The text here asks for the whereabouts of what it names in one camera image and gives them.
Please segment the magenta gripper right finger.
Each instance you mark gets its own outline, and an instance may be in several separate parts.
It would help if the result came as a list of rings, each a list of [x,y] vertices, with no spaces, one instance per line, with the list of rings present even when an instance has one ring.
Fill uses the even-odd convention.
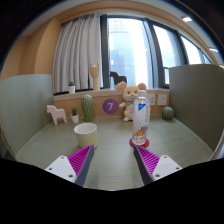
[[[134,156],[145,185],[181,170],[168,155],[158,156],[141,146],[134,146]]]

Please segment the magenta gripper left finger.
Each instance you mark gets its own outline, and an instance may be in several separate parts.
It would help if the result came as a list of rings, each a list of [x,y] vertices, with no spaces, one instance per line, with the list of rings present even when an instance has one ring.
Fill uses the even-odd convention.
[[[94,146],[89,145],[70,156],[59,156],[46,168],[46,171],[83,186],[93,155]]]

